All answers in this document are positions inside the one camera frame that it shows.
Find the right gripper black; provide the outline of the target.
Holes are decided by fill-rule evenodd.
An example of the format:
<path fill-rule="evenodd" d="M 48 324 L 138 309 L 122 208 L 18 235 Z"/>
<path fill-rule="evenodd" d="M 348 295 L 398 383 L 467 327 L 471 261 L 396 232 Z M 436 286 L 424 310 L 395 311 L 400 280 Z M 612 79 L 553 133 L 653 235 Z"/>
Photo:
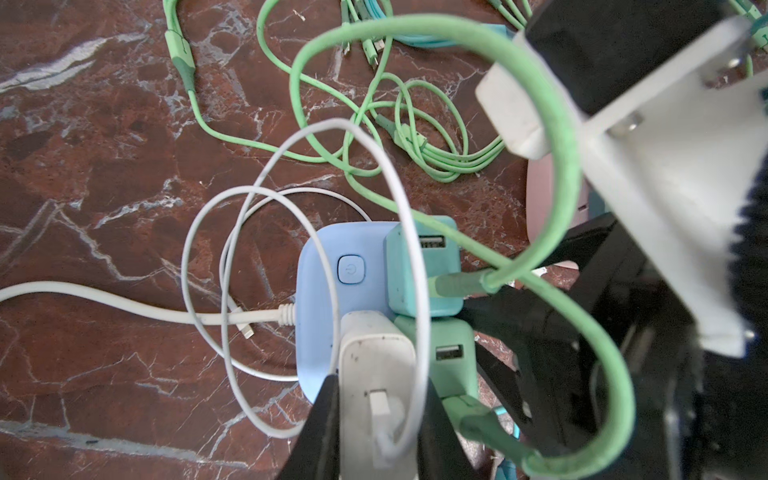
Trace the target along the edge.
<path fill-rule="evenodd" d="M 621 349 L 637 402 L 634 432 L 605 479 L 763 479 L 767 475 L 767 216 L 744 212 L 730 246 L 729 295 L 746 317 L 741 358 L 708 352 L 694 319 L 620 222 L 572 228 L 551 261 L 579 275 L 569 296 Z M 572 453 L 603 424 L 607 381 L 593 349 L 533 293 L 505 287 L 467 300 L 460 318 L 502 341 L 482 377 L 544 455 Z"/>

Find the white charger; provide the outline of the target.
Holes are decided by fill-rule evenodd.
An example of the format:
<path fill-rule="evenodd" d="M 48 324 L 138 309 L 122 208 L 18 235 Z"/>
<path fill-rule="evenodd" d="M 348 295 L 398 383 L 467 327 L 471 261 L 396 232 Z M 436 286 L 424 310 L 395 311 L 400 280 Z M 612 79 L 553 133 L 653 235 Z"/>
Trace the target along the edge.
<path fill-rule="evenodd" d="M 416 448 L 388 461 L 380 433 L 401 434 L 413 386 L 414 346 L 384 314 L 353 311 L 341 320 L 340 477 L 415 479 Z"/>

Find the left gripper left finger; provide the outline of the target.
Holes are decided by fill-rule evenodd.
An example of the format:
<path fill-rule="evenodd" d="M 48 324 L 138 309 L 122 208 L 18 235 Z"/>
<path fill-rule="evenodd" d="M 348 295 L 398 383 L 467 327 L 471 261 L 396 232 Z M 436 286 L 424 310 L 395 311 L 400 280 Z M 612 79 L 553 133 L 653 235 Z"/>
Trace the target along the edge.
<path fill-rule="evenodd" d="M 340 387 L 324 380 L 290 455 L 291 479 L 338 479 L 340 474 Z"/>

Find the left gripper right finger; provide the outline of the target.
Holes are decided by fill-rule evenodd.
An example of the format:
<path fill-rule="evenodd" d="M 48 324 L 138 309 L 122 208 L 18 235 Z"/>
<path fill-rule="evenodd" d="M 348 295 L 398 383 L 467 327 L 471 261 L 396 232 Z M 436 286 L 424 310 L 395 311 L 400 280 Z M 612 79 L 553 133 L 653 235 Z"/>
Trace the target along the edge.
<path fill-rule="evenodd" d="M 418 435 L 418 478 L 479 479 L 468 460 L 432 382 Z"/>

